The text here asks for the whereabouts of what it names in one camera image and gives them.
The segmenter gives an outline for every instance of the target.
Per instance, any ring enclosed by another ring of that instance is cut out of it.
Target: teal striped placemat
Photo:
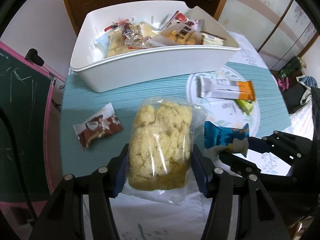
[[[281,93],[268,69],[239,63],[227,63],[226,66],[233,68],[246,80],[253,81],[260,107],[257,137],[291,125]],[[188,77],[189,75],[170,77],[95,93],[79,76],[69,75],[65,84],[60,121],[62,172],[78,177],[106,165],[129,142],[133,119],[141,101],[152,96],[186,99]],[[112,103],[124,130],[93,142],[87,151],[82,150],[73,124],[82,123],[108,102]],[[203,136],[199,136],[196,143],[203,147]]]

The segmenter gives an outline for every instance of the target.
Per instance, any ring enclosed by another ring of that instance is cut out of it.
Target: pink pole
[[[58,79],[60,79],[62,82],[66,82],[66,78],[64,78],[63,76],[61,76],[57,71],[53,70],[52,68],[50,68],[46,63],[43,64],[42,66],[45,70],[49,71],[50,73],[52,73],[55,77],[57,77]]]

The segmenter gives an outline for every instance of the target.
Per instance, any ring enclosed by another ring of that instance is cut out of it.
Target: metal bolt
[[[258,179],[258,177],[254,174],[250,174],[249,175],[249,179],[253,180],[253,181],[256,181]]]
[[[64,179],[65,180],[71,180],[73,178],[73,175],[72,174],[67,174],[66,176],[64,176]]]
[[[107,168],[107,167],[100,167],[100,168],[98,169],[98,171],[99,171],[100,173],[106,173],[106,172],[108,171],[108,168]]]
[[[215,173],[218,173],[218,174],[222,174],[222,173],[223,173],[223,169],[221,169],[221,168],[215,168],[215,169],[214,169],[214,172],[215,172]]]

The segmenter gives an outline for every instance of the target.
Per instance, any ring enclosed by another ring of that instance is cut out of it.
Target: cauliflower-like snack
[[[129,183],[140,190],[174,189],[185,185],[190,159],[189,106],[163,102],[144,105],[136,115],[130,142]]]

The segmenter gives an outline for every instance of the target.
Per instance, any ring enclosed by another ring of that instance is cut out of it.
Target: chalkboard
[[[48,199],[44,167],[44,116],[52,80],[0,49],[0,106],[13,127],[31,201]],[[12,146],[0,120],[0,201],[24,202]]]

